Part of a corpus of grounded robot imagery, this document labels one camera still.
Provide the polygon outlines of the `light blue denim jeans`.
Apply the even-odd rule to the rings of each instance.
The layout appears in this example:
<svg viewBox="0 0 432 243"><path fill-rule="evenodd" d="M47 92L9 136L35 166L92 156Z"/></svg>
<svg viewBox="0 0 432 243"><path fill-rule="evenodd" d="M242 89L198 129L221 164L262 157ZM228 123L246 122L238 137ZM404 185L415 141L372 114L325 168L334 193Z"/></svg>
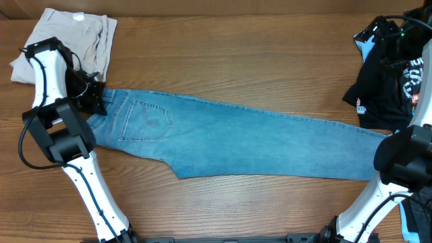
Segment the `light blue denim jeans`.
<svg viewBox="0 0 432 243"><path fill-rule="evenodd" d="M151 90L107 89L88 119L99 145L163 161L179 178L283 175L369 180L384 135Z"/></svg>

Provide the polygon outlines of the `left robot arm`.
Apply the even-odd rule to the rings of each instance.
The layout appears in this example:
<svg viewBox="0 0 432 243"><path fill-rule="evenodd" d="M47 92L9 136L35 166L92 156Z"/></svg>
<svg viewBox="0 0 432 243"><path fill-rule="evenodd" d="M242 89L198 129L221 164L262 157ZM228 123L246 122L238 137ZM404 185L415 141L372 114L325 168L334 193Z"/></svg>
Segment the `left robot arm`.
<svg viewBox="0 0 432 243"><path fill-rule="evenodd" d="M102 75L89 74L80 64L75 65L78 56L56 37L30 44L22 52L36 78L32 108L22 114L24 128L18 142L22 162L36 168L23 153L24 137L30 133L50 161L47 168L62 168L74 183L98 242L140 242L107 187L95 153L95 135L81 116L107 114Z"/></svg>

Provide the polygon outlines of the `light blue t-shirt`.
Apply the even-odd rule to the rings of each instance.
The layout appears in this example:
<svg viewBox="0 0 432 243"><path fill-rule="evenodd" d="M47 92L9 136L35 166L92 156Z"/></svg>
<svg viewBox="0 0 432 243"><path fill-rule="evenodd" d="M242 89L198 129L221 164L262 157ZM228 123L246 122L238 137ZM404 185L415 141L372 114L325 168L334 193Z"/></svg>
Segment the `light blue t-shirt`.
<svg viewBox="0 0 432 243"><path fill-rule="evenodd" d="M423 58L402 61L392 68L381 62L381 47L373 37L355 43L363 65L343 100L356 107L362 128L395 132L408 127L419 99Z"/></svg>

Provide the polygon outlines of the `folded beige trousers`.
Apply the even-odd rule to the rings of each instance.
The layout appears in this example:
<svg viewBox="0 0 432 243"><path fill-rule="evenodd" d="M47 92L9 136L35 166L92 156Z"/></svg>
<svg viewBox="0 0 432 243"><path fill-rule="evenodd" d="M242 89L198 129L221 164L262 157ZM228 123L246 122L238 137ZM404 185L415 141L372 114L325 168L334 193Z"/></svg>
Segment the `folded beige trousers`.
<svg viewBox="0 0 432 243"><path fill-rule="evenodd" d="M56 37L77 55L73 60L81 61L85 72L98 72L106 81L116 27L117 20L106 15L46 8L24 45Z"/></svg>

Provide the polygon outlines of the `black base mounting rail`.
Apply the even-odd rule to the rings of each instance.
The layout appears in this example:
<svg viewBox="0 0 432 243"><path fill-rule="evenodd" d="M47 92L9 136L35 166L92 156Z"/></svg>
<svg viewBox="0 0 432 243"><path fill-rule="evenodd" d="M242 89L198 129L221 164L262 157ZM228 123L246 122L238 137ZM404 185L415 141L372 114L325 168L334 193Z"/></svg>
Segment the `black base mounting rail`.
<svg viewBox="0 0 432 243"><path fill-rule="evenodd" d="M169 237L162 238L140 238L133 236L118 236L117 239L105 241L104 243L318 243L324 242L319 234L288 234L287 236L277 237L245 237L245 238L190 238L175 239Z"/></svg>

